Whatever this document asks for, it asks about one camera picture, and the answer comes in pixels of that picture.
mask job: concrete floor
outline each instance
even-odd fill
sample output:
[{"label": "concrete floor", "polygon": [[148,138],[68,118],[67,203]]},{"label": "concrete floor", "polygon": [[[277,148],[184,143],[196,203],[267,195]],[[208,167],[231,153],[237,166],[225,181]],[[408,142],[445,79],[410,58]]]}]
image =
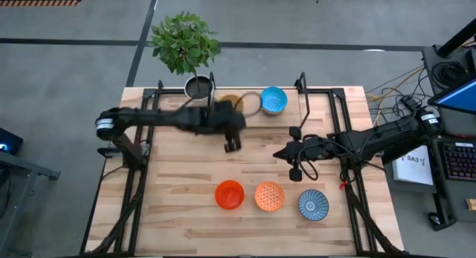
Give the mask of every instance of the concrete floor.
[{"label": "concrete floor", "polygon": [[[0,38],[139,40],[149,3],[0,7]],[[203,16],[223,42],[432,45],[476,16],[476,0],[159,0],[152,22],[182,10]],[[58,182],[38,182],[14,246],[34,257],[75,255],[103,165],[93,123],[118,103],[135,47],[3,44],[0,53],[0,126],[25,139],[22,157],[62,170]],[[417,52],[224,48],[211,70],[220,86],[290,85],[305,71],[314,86],[370,90],[421,65],[420,59]],[[187,76],[171,75],[146,49],[135,86],[155,86],[159,79],[182,86]],[[415,84],[400,89],[411,93]],[[423,88],[431,94],[427,81]],[[474,256],[476,224],[433,232],[423,214],[434,210],[429,195],[392,190],[392,198],[407,251]]]}]

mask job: bowl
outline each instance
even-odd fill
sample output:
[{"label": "bowl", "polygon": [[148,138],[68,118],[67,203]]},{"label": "bowl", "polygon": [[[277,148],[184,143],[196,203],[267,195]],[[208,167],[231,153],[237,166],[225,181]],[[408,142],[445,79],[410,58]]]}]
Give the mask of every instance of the bowl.
[{"label": "bowl", "polygon": [[329,212],[329,202],[321,191],[306,190],[299,196],[299,211],[311,221],[320,221]]},{"label": "bowl", "polygon": [[261,99],[263,100],[263,111],[272,115],[283,112],[288,104],[286,93],[275,86],[264,89],[261,92]]},{"label": "bowl", "polygon": [[284,190],[273,181],[265,181],[254,191],[254,200],[261,210],[276,211],[284,205]]},{"label": "bowl", "polygon": [[215,190],[216,203],[225,210],[238,208],[245,198],[245,191],[237,181],[222,182]]}]

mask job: wooden tabletop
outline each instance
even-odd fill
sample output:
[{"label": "wooden tabletop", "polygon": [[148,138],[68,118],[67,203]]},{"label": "wooden tabletop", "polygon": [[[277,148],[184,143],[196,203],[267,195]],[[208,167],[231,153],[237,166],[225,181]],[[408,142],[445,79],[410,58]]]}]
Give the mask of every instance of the wooden tabletop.
[{"label": "wooden tabletop", "polygon": [[[372,123],[364,89],[360,86],[342,88],[345,89],[353,129],[369,129]],[[142,91],[143,88],[125,88],[120,106],[139,107]],[[172,101],[177,103],[177,97],[176,94],[162,95],[159,107],[173,108]],[[303,115],[306,112],[305,100],[301,94],[298,99]],[[312,133],[325,137],[334,132],[326,95],[310,94],[309,103],[311,114],[303,127],[303,135]],[[126,133],[132,138],[135,128]],[[292,182],[288,177],[290,165],[272,157],[291,140],[287,128],[247,128],[241,133],[241,138],[242,149],[227,154],[223,149],[225,139],[222,135],[195,136],[173,127],[155,128],[136,254],[355,254],[347,200],[344,191],[339,190],[339,161],[316,161],[317,181],[304,177],[302,182]],[[120,158],[109,159],[104,173],[120,166],[121,162]],[[374,158],[373,163],[380,164],[381,161]],[[371,216],[389,240],[403,249],[385,173],[366,167],[362,175]],[[97,247],[117,221],[126,176],[126,170],[119,170],[103,180],[87,251]],[[236,210],[223,210],[215,202],[216,186],[228,179],[238,181],[245,190],[245,200]],[[285,190],[286,200],[280,210],[268,213],[256,206],[254,190],[263,181],[275,181]],[[320,190],[329,200],[329,213],[322,221],[311,222],[298,210],[298,197],[307,189]],[[361,219],[359,226],[366,245]],[[125,247],[127,242],[128,233],[124,238]]]}]

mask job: light blue bowl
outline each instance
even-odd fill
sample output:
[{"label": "light blue bowl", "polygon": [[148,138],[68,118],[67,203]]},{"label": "light blue bowl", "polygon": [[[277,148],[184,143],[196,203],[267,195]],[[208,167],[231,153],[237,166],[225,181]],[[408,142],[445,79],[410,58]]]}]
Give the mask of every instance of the light blue bowl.
[{"label": "light blue bowl", "polygon": [[281,113],[288,104],[286,93],[278,87],[268,87],[261,92],[263,111],[269,114]]},{"label": "light blue bowl", "polygon": [[329,212],[329,202],[321,191],[306,190],[299,196],[299,211],[311,221],[320,221]]}]

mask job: plant pot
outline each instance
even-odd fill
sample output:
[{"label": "plant pot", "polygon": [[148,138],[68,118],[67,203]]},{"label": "plant pot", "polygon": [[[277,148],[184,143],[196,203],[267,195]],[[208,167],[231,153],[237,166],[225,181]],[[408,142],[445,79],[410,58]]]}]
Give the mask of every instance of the plant pot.
[{"label": "plant pot", "polygon": [[209,77],[205,75],[197,75],[198,82],[195,76],[188,78],[187,82],[185,82],[185,94],[189,98],[193,98],[195,100],[202,100],[208,97],[208,95],[212,94],[215,91],[215,85],[210,80]]}]

